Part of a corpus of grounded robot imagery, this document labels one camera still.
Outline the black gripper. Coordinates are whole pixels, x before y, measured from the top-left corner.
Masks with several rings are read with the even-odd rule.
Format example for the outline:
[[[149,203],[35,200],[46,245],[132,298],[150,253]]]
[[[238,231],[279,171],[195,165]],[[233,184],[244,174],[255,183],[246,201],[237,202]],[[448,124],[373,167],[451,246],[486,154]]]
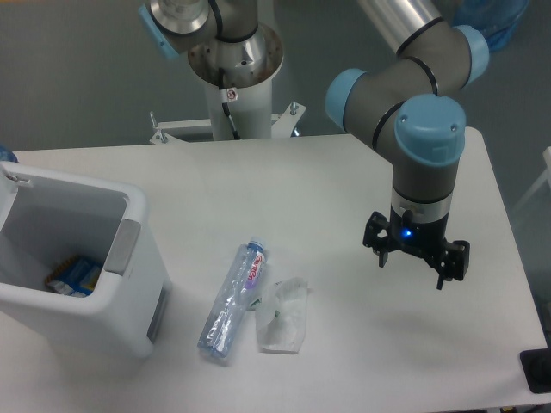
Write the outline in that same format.
[[[381,213],[373,212],[366,224],[362,244],[378,256],[380,268],[396,250],[434,262],[433,268],[438,273],[437,290],[442,290],[445,282],[463,281],[469,267],[470,243],[445,239],[451,200],[445,197],[437,202],[422,203],[393,197],[390,221]]]

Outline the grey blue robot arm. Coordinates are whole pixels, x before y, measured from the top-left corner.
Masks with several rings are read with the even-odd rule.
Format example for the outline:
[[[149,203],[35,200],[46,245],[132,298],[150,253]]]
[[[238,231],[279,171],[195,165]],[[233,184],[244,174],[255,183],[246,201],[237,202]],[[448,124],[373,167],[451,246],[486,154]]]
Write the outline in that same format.
[[[425,260],[444,283],[462,280],[470,245],[445,237],[465,147],[466,115],[450,94],[486,69],[483,35],[451,27],[430,1],[363,1],[361,7],[396,54],[370,75],[343,71],[325,96],[329,118],[393,167],[391,212],[373,213],[363,244],[385,264],[400,250]],[[147,1],[139,17],[161,53],[186,55],[206,87],[217,140],[274,134],[272,79],[282,65],[277,34],[255,1]]]

